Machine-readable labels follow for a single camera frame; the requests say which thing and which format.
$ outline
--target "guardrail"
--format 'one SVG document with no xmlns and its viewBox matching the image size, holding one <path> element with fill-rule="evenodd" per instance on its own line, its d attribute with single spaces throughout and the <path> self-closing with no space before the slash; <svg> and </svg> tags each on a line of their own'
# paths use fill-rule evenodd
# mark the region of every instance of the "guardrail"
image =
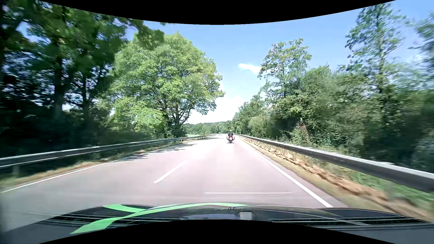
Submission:
<svg viewBox="0 0 434 244">
<path fill-rule="evenodd" d="M 19 172 L 19 166 L 20 165 L 35 164 L 35 163 L 41 163 L 41 162 L 55 160 L 55 159 L 59 159 L 59 158 L 67 158 L 67 157 L 73 157 L 73 156 L 77 156 L 77 155 L 89 154 L 89 153 L 94 153 L 94 152 L 102 152 L 102 151 L 115 150 L 115 149 L 128 148 L 128 147 L 136 147 L 136 146 L 141 146 L 141 145 L 149 145 L 149 144 L 164 143 L 164 142 L 174 142 L 174 141 L 183 141 L 183 140 L 189 140 L 189 139 L 203 139 L 203 138 L 207 138 L 207 137 L 210 137 L 213 135 L 215 135 L 215 134 L 162 139 L 162 140 L 152 140 L 152 141 L 143 141 L 143 142 L 129 142 L 129 143 L 122 143 L 122 144 L 114 144 L 114 145 L 94 146 L 94 147 L 87 147 L 87 148 L 62 150 L 62 151 L 56 151 L 56 152 L 42 152 L 42 153 L 0 158 L 0 168 L 12 167 L 13 168 L 12 173 L 14 175 L 17 175 Z"/>
<path fill-rule="evenodd" d="M 434 174 L 432 173 L 400 167 L 392 165 L 388 162 L 376 162 L 372 160 L 341 155 L 339 153 L 326 152 L 312 148 L 286 144 L 282 142 L 265 140 L 248 135 L 236 135 L 241 138 L 247 139 L 248 141 L 258 141 L 278 148 L 283 148 L 311 158 L 316 158 L 368 175 L 373 175 L 385 180 L 389 180 L 399 185 L 405 185 L 427 193 L 434 192 Z"/>
</svg>

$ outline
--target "blue sky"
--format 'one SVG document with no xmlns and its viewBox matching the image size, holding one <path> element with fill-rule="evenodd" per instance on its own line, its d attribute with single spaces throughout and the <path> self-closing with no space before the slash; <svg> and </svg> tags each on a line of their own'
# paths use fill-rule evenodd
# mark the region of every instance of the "blue sky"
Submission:
<svg viewBox="0 0 434 244">
<path fill-rule="evenodd" d="M 401 14 L 420 20 L 434 11 L 434 0 L 396 0 L 392 6 L 394 10 L 401 10 Z M 218 72 L 223 75 L 221 88 L 226 92 L 225 97 L 217 99 L 217 109 L 214 112 L 207 115 L 193 112 L 187 122 L 196 124 L 230 120 L 244 101 L 250 101 L 265 83 L 257 78 L 257 72 L 273 43 L 303 38 L 303 44 L 309 46 L 312 54 L 310 67 L 328 63 L 336 68 L 347 64 L 350 52 L 345 48 L 345 35 L 355 26 L 359 12 L 360 9 L 301 20 L 247 25 L 162 26 L 156 22 L 145 23 L 166 34 L 179 31 L 204 51 L 206 56 L 214 59 Z M 394 55 L 403 61 L 417 59 L 417 51 L 408 47 L 413 46 L 418 37 L 413 30 L 404 31 L 406 40 L 394 51 Z M 135 30 L 128 30 L 128 39 L 132 39 L 134 32 Z"/>
</svg>

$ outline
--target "road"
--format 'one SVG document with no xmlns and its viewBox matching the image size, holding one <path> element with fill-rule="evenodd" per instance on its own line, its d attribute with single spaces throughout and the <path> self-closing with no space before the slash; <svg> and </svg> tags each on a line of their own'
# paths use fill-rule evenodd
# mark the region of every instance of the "road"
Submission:
<svg viewBox="0 0 434 244">
<path fill-rule="evenodd" d="M 251 202 L 345 207 L 295 173 L 226 136 L 88 168 L 0 195 L 3 230 L 107 204 Z"/>
</svg>

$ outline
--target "tree trunk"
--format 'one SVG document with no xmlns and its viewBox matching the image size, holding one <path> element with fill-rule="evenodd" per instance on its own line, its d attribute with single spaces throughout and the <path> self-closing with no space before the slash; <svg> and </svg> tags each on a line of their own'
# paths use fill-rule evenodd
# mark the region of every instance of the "tree trunk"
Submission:
<svg viewBox="0 0 434 244">
<path fill-rule="evenodd" d="M 63 59 L 59 56 L 56 57 L 56 63 L 54 67 L 54 107 L 53 117 L 59 119 L 62 114 L 62 105 L 65 102 L 65 84 L 62 82 L 62 66 Z"/>
<path fill-rule="evenodd" d="M 89 100 L 87 99 L 86 94 L 86 77 L 83 76 L 82 79 L 83 87 L 82 87 L 82 99 L 83 99 L 83 119 L 85 123 L 89 122 Z"/>
</svg>

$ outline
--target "dashed center line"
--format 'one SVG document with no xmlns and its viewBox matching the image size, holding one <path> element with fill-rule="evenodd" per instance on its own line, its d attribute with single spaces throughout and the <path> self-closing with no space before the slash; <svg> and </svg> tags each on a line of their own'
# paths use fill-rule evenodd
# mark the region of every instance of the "dashed center line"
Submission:
<svg viewBox="0 0 434 244">
<path fill-rule="evenodd" d="M 168 175 L 170 175 L 171 173 L 173 173 L 173 171 L 179 169 L 181 166 L 183 166 L 185 163 L 187 162 L 187 160 L 185 160 L 184 162 L 182 162 L 180 165 L 176 166 L 175 168 L 173 168 L 172 170 L 170 170 L 169 172 L 167 172 L 165 175 L 161 176 L 160 178 L 158 178 L 158 180 L 154 181 L 154 184 L 157 184 L 158 182 L 162 181 L 164 178 L 166 178 Z"/>
</svg>

